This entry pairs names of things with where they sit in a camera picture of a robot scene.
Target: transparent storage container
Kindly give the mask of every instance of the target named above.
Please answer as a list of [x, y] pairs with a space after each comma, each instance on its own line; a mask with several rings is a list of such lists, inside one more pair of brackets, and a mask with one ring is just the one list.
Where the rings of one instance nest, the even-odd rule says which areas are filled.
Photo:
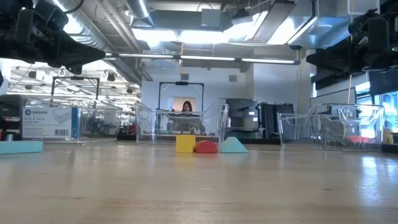
[[203, 112], [152, 110], [142, 103], [136, 103], [135, 109], [137, 143], [174, 144], [179, 134], [194, 134], [196, 141], [224, 141], [227, 104], [213, 104]]
[[[53, 116], [59, 123], [65, 122], [68, 119], [71, 119], [72, 123], [76, 123], [76, 128], [63, 129], [55, 133], [59, 134], [59, 136], [52, 136], [51, 138], [24, 138], [24, 140], [34, 139], [53, 143], [85, 143], [116, 140], [122, 113], [121, 108], [105, 101], [80, 97], [24, 96], [24, 98], [24, 106], [28, 109], [56, 108], [51, 109], [51, 113], [48, 116]], [[69, 109], [76, 110], [77, 115], [71, 117], [67, 112], [71, 111]]]
[[280, 141], [337, 151], [380, 151], [384, 107], [315, 105], [309, 114], [278, 114]]

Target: wooden table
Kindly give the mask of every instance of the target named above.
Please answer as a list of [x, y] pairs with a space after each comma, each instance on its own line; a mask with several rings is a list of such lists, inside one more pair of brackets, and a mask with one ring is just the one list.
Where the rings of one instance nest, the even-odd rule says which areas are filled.
[[398, 157], [116, 142], [0, 156], [0, 223], [398, 223]]

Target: red semicircle block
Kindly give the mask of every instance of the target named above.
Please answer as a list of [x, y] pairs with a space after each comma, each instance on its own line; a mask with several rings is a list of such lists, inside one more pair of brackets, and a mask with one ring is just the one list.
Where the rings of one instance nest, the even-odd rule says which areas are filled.
[[195, 146], [196, 153], [217, 153], [217, 146], [212, 141], [202, 140]]

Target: teal block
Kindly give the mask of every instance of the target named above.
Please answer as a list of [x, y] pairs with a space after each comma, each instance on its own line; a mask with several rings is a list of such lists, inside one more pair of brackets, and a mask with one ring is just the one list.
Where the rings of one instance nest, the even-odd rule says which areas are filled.
[[243, 144], [236, 137], [228, 137], [220, 147], [218, 147], [220, 153], [248, 153], [249, 151], [243, 146]]
[[40, 141], [1, 141], [0, 154], [42, 152], [43, 142]]

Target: teal triangle block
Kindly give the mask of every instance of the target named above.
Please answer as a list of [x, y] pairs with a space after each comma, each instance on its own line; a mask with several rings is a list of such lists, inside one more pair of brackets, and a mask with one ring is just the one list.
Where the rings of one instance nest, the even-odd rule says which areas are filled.
[[247, 153], [249, 152], [236, 137], [228, 137], [220, 147], [220, 153]]

